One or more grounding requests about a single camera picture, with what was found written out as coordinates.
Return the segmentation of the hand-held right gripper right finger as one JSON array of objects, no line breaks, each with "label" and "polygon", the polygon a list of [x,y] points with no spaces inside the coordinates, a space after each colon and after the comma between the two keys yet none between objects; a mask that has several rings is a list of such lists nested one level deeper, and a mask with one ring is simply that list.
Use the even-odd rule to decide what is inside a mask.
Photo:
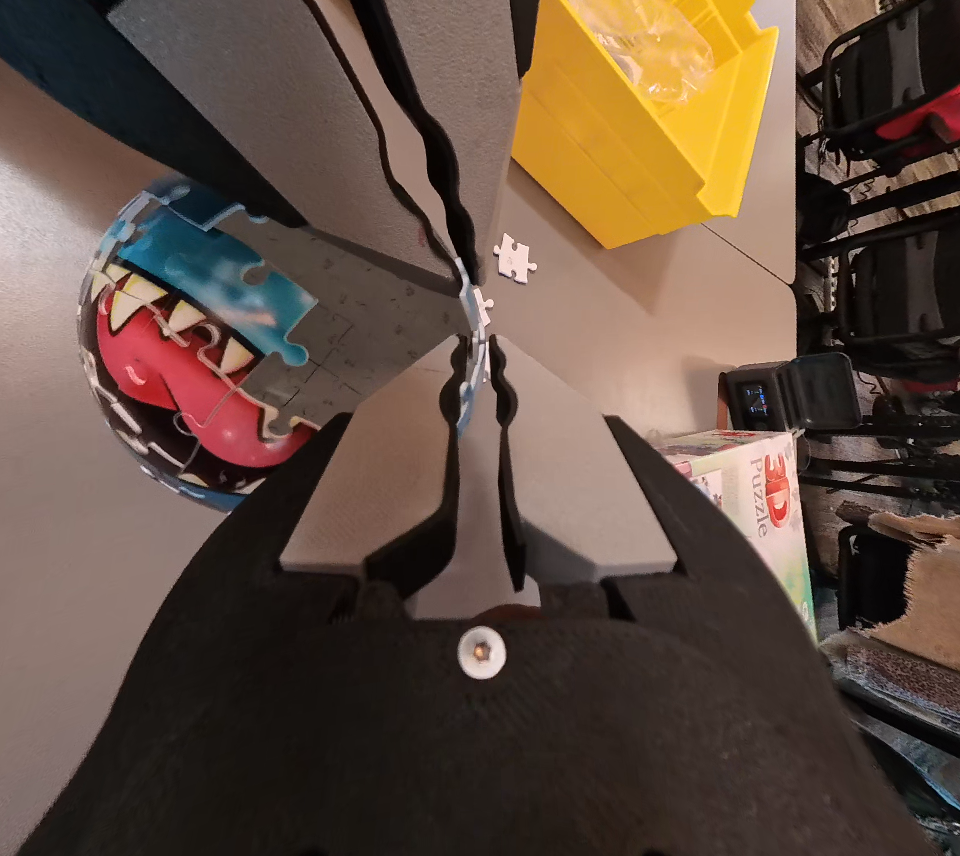
[{"label": "hand-held right gripper right finger", "polygon": [[509,340],[490,338],[502,544],[512,586],[598,585],[677,555],[606,418]]}]

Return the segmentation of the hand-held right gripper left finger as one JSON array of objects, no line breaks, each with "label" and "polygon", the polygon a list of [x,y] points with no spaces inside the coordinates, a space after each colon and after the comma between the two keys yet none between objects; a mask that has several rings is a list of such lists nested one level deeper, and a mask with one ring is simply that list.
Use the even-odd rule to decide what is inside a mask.
[{"label": "hand-held right gripper left finger", "polygon": [[280,555],[285,571],[384,583],[409,599],[447,568],[469,351],[468,337],[451,336],[359,405]]}]

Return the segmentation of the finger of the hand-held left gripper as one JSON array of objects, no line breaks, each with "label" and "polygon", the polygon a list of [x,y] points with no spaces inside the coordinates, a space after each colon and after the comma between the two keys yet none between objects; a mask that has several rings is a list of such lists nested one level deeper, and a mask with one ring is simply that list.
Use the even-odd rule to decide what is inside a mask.
[{"label": "finger of the hand-held left gripper", "polygon": [[422,138],[455,254],[481,285],[521,96],[510,0],[350,1]]},{"label": "finger of the hand-held left gripper", "polygon": [[120,0],[106,17],[315,236],[436,293],[461,291],[311,0]]}]

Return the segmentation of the white puzzle piece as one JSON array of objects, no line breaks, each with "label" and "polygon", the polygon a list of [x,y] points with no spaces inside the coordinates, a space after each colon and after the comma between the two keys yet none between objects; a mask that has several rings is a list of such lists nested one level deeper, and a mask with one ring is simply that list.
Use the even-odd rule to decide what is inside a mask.
[{"label": "white puzzle piece", "polygon": [[454,265],[461,276],[459,300],[470,329],[464,376],[459,387],[459,415],[456,423],[457,437],[461,440],[472,420],[478,395],[492,380],[488,309],[493,302],[484,298],[481,289],[470,280],[466,265],[460,257],[454,258]]},{"label": "white puzzle piece", "polygon": [[498,274],[519,285],[526,285],[530,274],[538,268],[538,265],[530,259],[529,247],[515,240],[507,232],[503,232],[500,241],[493,246],[492,252]]}]

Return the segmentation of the blue puzzle ball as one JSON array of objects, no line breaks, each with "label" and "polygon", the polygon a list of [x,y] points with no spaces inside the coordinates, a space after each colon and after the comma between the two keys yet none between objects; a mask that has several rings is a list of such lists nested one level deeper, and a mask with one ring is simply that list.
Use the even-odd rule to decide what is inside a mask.
[{"label": "blue puzzle ball", "polygon": [[225,514],[485,322],[465,281],[433,292],[176,172],[119,212],[85,278],[78,344],[104,419],[148,476]]}]

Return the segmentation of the cartoon printed puzzle box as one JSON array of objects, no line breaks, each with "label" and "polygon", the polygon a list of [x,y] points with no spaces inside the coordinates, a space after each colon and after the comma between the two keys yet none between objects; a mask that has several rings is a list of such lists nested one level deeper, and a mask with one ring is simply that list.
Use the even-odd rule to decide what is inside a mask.
[{"label": "cartoon printed puzzle box", "polygon": [[794,435],[710,430],[663,440],[654,448],[738,527],[816,640]]}]

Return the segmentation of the clear plastic bag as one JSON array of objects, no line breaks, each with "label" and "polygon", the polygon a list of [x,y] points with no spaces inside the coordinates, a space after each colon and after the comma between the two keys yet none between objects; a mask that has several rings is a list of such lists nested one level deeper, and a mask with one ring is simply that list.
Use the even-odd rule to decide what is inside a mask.
[{"label": "clear plastic bag", "polygon": [[640,95],[678,105],[712,83],[712,47],[667,0],[566,1]]}]

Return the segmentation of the yellow plastic bin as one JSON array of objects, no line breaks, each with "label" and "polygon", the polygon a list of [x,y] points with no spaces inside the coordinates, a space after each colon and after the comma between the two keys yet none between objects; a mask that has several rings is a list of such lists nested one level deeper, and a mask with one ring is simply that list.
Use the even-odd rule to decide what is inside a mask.
[{"label": "yellow plastic bin", "polygon": [[712,48],[705,94],[640,95],[567,0],[510,0],[512,157],[607,249],[738,215],[777,46],[755,0],[667,0]]}]

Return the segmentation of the black device with display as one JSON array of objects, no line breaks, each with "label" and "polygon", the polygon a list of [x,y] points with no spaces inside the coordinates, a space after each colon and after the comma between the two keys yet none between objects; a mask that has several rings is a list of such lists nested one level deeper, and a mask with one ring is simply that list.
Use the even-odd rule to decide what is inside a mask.
[{"label": "black device with display", "polygon": [[826,433],[852,430],[862,415],[854,371],[844,353],[756,363],[719,379],[736,430]]}]

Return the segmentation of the beige patterned cloth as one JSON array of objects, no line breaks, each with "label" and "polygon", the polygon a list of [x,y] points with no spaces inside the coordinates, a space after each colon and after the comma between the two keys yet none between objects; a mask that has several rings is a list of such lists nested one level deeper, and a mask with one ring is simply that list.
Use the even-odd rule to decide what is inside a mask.
[{"label": "beige patterned cloth", "polygon": [[901,727],[958,743],[959,519],[875,512],[837,537],[835,686]]}]

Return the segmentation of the black office chair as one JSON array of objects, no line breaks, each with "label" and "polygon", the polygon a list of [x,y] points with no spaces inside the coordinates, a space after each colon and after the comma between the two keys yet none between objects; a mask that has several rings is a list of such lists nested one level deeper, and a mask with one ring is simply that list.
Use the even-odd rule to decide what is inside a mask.
[{"label": "black office chair", "polygon": [[835,315],[835,338],[854,370],[956,384],[958,226],[900,233],[840,254]]},{"label": "black office chair", "polygon": [[907,0],[837,37],[822,87],[827,146],[895,173],[958,146],[959,0]]}]

